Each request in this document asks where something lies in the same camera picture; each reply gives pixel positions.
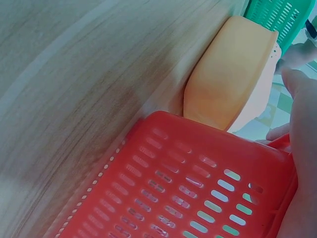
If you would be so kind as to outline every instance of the green basket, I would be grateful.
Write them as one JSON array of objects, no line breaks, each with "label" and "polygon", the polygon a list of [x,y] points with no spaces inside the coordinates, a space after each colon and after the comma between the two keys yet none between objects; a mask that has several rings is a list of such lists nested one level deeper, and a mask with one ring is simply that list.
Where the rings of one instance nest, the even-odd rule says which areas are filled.
[{"label": "green basket", "polygon": [[245,17],[278,31],[277,43],[284,53],[311,14],[316,0],[251,0]]}]

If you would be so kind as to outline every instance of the wood grain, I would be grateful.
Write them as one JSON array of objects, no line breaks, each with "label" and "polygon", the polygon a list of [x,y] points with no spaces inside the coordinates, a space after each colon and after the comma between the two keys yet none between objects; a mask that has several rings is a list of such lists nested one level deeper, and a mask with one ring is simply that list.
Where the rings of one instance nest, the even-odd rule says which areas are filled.
[{"label": "wood grain", "polygon": [[1,0],[0,237],[37,238],[247,0]]}]

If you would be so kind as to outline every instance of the plastic basket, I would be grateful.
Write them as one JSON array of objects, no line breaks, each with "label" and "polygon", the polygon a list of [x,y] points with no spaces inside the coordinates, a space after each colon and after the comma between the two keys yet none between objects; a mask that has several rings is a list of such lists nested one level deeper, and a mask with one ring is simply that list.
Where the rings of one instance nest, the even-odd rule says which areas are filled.
[{"label": "plastic basket", "polygon": [[285,53],[304,27],[314,5],[315,0],[251,0],[245,17],[278,31],[277,42]]},{"label": "plastic basket", "polygon": [[110,161],[53,237],[274,238],[297,189],[290,154],[164,112]]}]

